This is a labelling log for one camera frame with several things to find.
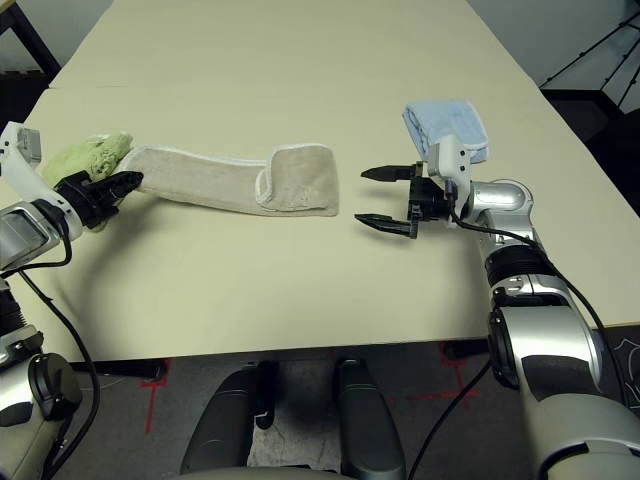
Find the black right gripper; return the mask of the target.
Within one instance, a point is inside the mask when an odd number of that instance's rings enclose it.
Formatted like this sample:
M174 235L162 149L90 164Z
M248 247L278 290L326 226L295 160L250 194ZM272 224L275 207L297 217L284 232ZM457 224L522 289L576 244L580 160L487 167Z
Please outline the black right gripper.
M380 214L355 214L362 224L383 233L417 238L419 222L448 220L450 207L444 190L422 175L422 164L385 165L363 171L361 177L379 182L409 180L408 220L399 221Z

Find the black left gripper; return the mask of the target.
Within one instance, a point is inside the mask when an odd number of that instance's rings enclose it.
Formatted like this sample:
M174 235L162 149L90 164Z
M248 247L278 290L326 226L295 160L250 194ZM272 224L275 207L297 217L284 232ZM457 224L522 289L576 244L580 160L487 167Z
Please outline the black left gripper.
M87 171L80 171L62 178L54 190L69 202L84 227L95 230L118 213L116 204L142 180L141 172L122 171L92 181Z

